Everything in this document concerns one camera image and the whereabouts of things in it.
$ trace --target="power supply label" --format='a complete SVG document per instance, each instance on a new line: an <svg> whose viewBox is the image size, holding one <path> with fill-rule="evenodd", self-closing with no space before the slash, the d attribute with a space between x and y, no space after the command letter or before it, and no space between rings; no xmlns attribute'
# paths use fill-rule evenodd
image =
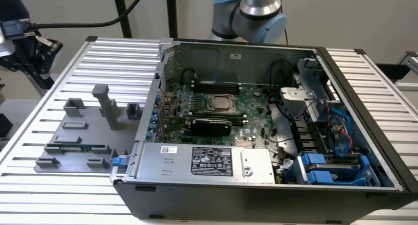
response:
<svg viewBox="0 0 418 225"><path fill-rule="evenodd" d="M206 176L234 176L231 148L194 147L191 173Z"/></svg>

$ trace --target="barcode sticker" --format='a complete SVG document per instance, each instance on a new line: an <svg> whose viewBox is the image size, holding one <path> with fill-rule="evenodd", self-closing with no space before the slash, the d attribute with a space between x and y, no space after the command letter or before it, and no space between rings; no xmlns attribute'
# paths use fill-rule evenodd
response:
<svg viewBox="0 0 418 225"><path fill-rule="evenodd" d="M162 153L178 153L176 146L162 146Z"/></svg>

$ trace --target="gray plastic block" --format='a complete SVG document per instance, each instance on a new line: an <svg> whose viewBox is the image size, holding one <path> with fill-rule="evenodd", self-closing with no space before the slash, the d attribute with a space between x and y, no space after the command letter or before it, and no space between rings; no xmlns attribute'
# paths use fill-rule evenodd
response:
<svg viewBox="0 0 418 225"><path fill-rule="evenodd" d="M56 136L53 139L53 143L80 143L81 138L79 136Z"/></svg>
<svg viewBox="0 0 418 225"><path fill-rule="evenodd" d="M85 130L88 128L87 122L64 122L63 129L65 130Z"/></svg>
<svg viewBox="0 0 418 225"><path fill-rule="evenodd" d="M101 107L101 115L105 117L111 130L117 128L117 113L115 109L117 108L115 100L109 100L108 97L109 87L105 84L97 84L93 86L91 94L99 100Z"/></svg>
<svg viewBox="0 0 418 225"><path fill-rule="evenodd" d="M36 165L43 168L56 168L59 161L55 157L40 157L35 161Z"/></svg>
<svg viewBox="0 0 418 225"><path fill-rule="evenodd" d="M64 105L64 111L68 116L77 116L80 117L80 111L79 109L85 109L83 100L79 98L69 98Z"/></svg>
<svg viewBox="0 0 418 225"><path fill-rule="evenodd" d="M143 114L139 104L128 103L128 105L125 106L125 114L128 115L130 120L139 120Z"/></svg>
<svg viewBox="0 0 418 225"><path fill-rule="evenodd" d="M60 149L60 147L45 146L44 150L48 154L63 154L64 153L64 151Z"/></svg>
<svg viewBox="0 0 418 225"><path fill-rule="evenodd" d="M87 166L92 169L95 168L103 168L107 169L109 168L109 164L105 162L104 158L89 158L87 159Z"/></svg>
<svg viewBox="0 0 418 225"><path fill-rule="evenodd" d="M91 148L91 151L95 154L111 154L112 149L108 145L103 145L103 147Z"/></svg>
<svg viewBox="0 0 418 225"><path fill-rule="evenodd" d="M87 107L79 109L81 117L64 117L41 155L55 158L59 164L51 167L41 162L35 166L36 172L109 173L111 167L91 167L96 163L88 159L103 158L109 164L113 157L131 153L139 120L128 118L127 107L117 108L117 130L112 131L99 110L100 107ZM88 123L88 127L64 128L65 123Z"/></svg>

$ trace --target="connector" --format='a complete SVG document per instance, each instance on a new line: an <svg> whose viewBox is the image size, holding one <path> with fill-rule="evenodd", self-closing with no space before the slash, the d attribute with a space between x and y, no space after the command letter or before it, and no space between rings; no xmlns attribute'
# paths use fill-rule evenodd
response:
<svg viewBox="0 0 418 225"><path fill-rule="evenodd" d="M29 30L29 27L29 19L0 22L3 36L7 40L15 40L25 38L28 36L35 36L35 32Z"/></svg>
<svg viewBox="0 0 418 225"><path fill-rule="evenodd" d="M124 157L115 157L112 160L112 166L117 166L117 167L125 167L125 158Z"/></svg>

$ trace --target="white wall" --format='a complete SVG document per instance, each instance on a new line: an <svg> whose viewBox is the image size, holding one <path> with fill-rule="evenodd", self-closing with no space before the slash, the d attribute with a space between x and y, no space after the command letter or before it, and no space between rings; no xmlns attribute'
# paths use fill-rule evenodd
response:
<svg viewBox="0 0 418 225"><path fill-rule="evenodd" d="M103 22L116 17L113 0L23 0L32 22ZM377 62L395 62L418 50L417 0L283 0L288 38L294 45L362 48ZM179 37L206 39L212 0L178 0ZM166 0L142 0L130 15L135 37L168 36ZM63 42L59 67L68 63L88 35L120 37L119 25L95 29L48 29Z"/></svg>

